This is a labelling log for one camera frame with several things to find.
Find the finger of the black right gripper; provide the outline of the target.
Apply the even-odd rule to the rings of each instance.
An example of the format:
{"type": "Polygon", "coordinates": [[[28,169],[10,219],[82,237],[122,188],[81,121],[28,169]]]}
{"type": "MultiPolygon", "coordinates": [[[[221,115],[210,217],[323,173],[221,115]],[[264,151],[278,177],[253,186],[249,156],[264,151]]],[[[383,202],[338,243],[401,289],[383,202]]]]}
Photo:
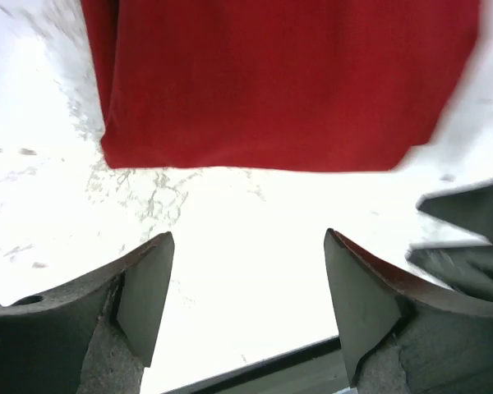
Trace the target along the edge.
{"type": "Polygon", "coordinates": [[[493,302],[493,245],[422,245],[407,261],[468,296],[493,302]]]}
{"type": "Polygon", "coordinates": [[[424,195],[417,203],[417,210],[493,243],[493,178],[424,195]]]}

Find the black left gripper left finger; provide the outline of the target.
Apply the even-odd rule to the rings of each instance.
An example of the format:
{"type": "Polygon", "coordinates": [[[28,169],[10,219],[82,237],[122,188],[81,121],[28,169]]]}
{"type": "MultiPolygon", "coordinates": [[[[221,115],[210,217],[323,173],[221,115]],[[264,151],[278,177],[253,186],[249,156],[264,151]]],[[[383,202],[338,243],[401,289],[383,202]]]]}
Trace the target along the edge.
{"type": "Polygon", "coordinates": [[[171,233],[0,306],[0,393],[138,393],[173,266],[171,233]]]}

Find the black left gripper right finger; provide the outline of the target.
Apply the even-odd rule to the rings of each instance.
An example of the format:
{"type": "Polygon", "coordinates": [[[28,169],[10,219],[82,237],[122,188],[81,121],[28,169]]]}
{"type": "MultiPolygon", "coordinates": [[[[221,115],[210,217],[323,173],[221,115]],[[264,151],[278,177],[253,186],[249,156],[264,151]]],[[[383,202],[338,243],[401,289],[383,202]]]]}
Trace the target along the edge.
{"type": "Polygon", "coordinates": [[[493,393],[493,302],[429,282],[328,230],[325,265],[360,393],[493,393]]]}

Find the dark red t shirt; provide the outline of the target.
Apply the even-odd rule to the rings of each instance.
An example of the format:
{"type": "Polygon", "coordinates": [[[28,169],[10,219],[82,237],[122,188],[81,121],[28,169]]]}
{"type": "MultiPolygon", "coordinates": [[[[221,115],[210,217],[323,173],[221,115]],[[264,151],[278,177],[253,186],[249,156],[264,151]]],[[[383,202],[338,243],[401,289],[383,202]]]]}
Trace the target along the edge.
{"type": "Polygon", "coordinates": [[[112,168],[394,168],[426,144],[478,1],[84,1],[112,168]]]}

